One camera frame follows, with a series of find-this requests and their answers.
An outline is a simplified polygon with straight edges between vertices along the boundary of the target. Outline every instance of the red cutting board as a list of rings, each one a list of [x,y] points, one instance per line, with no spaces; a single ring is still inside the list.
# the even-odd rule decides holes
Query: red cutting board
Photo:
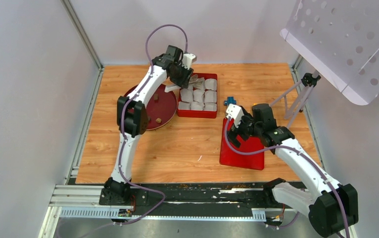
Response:
[[[226,118],[223,119],[222,145],[220,148],[220,164],[233,166],[233,167],[252,169],[252,170],[263,170],[264,169],[264,152],[256,154],[256,155],[239,155],[233,152],[229,148],[229,146],[226,144],[226,141],[225,141],[226,134],[224,134],[226,120],[227,120]],[[232,125],[233,125],[233,119],[230,121],[227,131],[230,130]],[[264,148],[264,146],[261,144],[261,141],[256,137],[250,137],[248,140],[244,141],[238,136],[238,140],[241,143],[241,146],[239,148],[234,146],[232,143],[230,145],[236,150],[241,151],[241,152],[252,152],[252,151],[257,151]]]

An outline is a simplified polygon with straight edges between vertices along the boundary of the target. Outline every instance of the red plate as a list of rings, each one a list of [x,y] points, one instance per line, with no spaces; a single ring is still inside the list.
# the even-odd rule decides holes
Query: red plate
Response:
[[[223,130],[226,125],[226,118],[223,119],[222,126],[222,145],[220,149],[220,164],[228,165],[234,167],[241,167],[246,169],[253,170],[263,170],[264,169],[264,152],[256,155],[239,155],[233,152],[229,146],[226,144],[225,135]],[[230,121],[228,129],[232,127],[233,119]],[[250,137],[248,140],[243,141],[239,136],[238,140],[241,142],[241,146],[236,148],[233,144],[231,146],[241,152],[252,152],[261,150],[264,146],[261,144],[261,141],[256,137]]]
[[[136,87],[137,86],[134,86],[131,89],[129,89],[125,95],[131,93]],[[178,107],[177,98],[173,91],[165,93],[165,88],[166,86],[164,84],[161,84],[155,92],[155,94],[158,95],[157,102],[154,101],[153,95],[153,97],[150,98],[149,103],[147,104],[146,111],[150,118],[147,130],[154,130],[164,126],[175,115],[175,112]],[[156,119],[158,118],[162,120],[161,123],[156,122]]]

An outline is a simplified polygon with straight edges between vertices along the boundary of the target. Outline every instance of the table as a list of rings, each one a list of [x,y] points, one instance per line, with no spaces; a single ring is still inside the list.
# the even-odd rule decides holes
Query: table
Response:
[[[293,85],[288,64],[195,64],[193,68],[195,72],[218,75],[217,118],[180,118],[175,115],[164,127],[147,131],[135,153],[132,181],[247,182],[275,178],[299,181],[296,174],[269,151],[265,153],[265,168],[262,171],[219,164],[222,122],[226,110],[222,102],[233,96],[238,105],[248,111],[253,104],[271,103]],[[147,69],[147,65],[105,67],[76,183],[104,183],[110,177],[119,146],[117,99],[137,85]],[[296,91],[287,95],[289,105],[296,96]],[[283,100],[273,106],[273,112],[278,125],[287,124],[288,121],[283,119]],[[304,114],[298,115],[290,129],[306,152],[320,164]]]

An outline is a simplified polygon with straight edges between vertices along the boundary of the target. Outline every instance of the perforated panel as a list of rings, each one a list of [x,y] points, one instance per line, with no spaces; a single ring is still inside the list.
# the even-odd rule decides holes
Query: perforated panel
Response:
[[[280,35],[358,105],[379,93],[379,0],[301,0]]]

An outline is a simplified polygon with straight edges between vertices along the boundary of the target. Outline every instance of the blue toy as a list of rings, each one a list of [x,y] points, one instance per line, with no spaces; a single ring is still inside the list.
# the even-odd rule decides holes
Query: blue toy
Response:
[[[233,98],[233,97],[228,97],[228,100],[226,100],[224,103],[223,103],[225,106],[229,105],[229,104],[234,104],[236,105],[236,100]]]

